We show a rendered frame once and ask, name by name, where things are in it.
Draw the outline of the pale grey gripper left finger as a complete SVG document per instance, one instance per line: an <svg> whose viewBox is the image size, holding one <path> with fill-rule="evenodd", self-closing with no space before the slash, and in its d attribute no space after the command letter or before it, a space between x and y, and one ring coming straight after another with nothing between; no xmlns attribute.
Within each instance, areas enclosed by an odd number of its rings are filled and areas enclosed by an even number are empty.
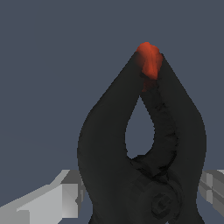
<svg viewBox="0 0 224 224"><path fill-rule="evenodd" d="M59 224L77 218L86 188L79 171L62 170L49 185L0 207L0 224Z"/></svg>

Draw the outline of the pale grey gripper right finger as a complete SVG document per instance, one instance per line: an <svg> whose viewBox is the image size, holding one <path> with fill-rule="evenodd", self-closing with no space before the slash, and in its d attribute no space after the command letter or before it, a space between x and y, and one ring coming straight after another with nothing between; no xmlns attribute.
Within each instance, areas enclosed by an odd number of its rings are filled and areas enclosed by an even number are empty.
<svg viewBox="0 0 224 224"><path fill-rule="evenodd" d="M199 192L213 209L224 217L224 170L203 171L199 181Z"/></svg>

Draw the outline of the black clamp with orange tip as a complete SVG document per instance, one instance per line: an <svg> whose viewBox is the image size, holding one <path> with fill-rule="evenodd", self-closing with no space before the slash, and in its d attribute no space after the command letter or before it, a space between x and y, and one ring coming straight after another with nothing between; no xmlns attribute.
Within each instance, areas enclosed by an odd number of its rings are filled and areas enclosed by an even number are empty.
<svg viewBox="0 0 224 224"><path fill-rule="evenodd" d="M138 101L154 123L144 155L127 155ZM80 175L93 203L89 224L205 224L196 205L207 151L200 112L158 48L142 43L80 131Z"/></svg>

